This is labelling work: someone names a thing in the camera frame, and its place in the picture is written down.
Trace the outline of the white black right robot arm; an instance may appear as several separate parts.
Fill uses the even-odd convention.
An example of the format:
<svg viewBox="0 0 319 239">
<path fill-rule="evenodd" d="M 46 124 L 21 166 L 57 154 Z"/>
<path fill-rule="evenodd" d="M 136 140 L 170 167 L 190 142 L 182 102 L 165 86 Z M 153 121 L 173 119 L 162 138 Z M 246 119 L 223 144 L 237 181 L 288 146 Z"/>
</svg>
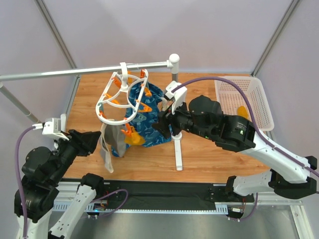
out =
<svg viewBox="0 0 319 239">
<path fill-rule="evenodd" d="M 301 199 L 317 193 L 317 181 L 310 177 L 317 160 L 313 156 L 300 157 L 281 146 L 268 145 L 251 121 L 225 115 L 220 103 L 201 95 L 189 104 L 169 107 L 158 114 L 152 127 L 165 138 L 182 130 L 211 140 L 226 151 L 249 155 L 266 164 L 270 170 L 251 176 L 230 176 L 225 191 L 240 196 L 274 192 L 288 199 Z"/>
</svg>

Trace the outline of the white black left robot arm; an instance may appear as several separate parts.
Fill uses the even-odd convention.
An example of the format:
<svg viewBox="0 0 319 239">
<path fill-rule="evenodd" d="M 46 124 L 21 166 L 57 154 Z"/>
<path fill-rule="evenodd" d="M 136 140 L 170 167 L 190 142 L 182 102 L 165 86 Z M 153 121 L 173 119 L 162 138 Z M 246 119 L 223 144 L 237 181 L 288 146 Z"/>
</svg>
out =
<svg viewBox="0 0 319 239">
<path fill-rule="evenodd" d="M 92 154 L 101 135 L 100 131 L 78 132 L 74 129 L 63 133 L 56 151 L 45 146 L 32 149 L 23 166 L 19 166 L 19 147 L 23 137 L 35 126 L 25 129 L 15 145 L 15 174 L 18 190 L 14 196 L 14 213 L 19 224 L 19 239 L 42 239 L 48 236 L 48 220 L 58 184 L 76 157 Z"/>
</svg>

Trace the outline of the white round clip hanger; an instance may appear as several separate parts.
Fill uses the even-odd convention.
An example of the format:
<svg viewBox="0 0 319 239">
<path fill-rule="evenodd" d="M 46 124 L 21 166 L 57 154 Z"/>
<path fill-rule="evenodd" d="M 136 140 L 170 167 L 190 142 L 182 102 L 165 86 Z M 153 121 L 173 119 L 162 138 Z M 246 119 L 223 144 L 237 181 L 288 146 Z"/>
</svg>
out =
<svg viewBox="0 0 319 239">
<path fill-rule="evenodd" d="M 125 63 L 121 62 L 119 69 L 115 70 L 99 97 L 95 112 L 97 118 L 108 125 L 123 125 L 132 121 L 138 113 L 150 113 L 152 108 L 142 102 L 143 96 L 150 96 L 147 90 L 149 81 L 148 69 L 156 63 Z M 109 118 L 107 108 L 118 110 L 131 109 L 128 117 L 121 120 Z"/>
</svg>

